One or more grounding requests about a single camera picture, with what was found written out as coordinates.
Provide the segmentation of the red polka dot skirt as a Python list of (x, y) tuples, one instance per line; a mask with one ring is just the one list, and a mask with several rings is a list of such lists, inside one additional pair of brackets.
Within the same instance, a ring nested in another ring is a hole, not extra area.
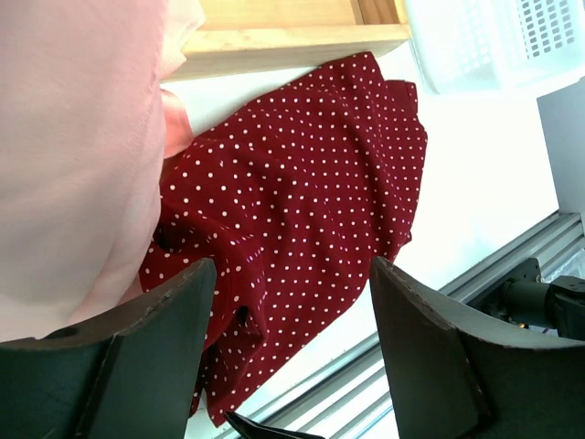
[(370, 53), (328, 62), (197, 136), (161, 183), (140, 281), (217, 280), (195, 401), (221, 425), (411, 238), (428, 135), (416, 86)]

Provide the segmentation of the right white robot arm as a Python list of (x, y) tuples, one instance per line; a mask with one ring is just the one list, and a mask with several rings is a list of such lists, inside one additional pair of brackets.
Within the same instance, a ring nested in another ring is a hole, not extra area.
[(584, 339), (584, 281), (561, 275), (544, 282), (535, 258), (521, 262), (468, 305), (518, 327), (555, 330), (560, 337)]

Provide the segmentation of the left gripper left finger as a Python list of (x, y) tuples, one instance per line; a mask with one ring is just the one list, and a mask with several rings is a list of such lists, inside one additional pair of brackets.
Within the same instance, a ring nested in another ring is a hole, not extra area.
[(181, 438), (216, 284), (209, 259), (113, 309), (1, 346), (4, 438)]

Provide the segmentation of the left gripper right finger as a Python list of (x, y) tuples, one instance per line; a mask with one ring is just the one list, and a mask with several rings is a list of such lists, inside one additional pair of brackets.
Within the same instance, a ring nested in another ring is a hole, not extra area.
[(489, 316), (380, 257), (370, 288), (400, 437), (584, 435), (584, 339)]

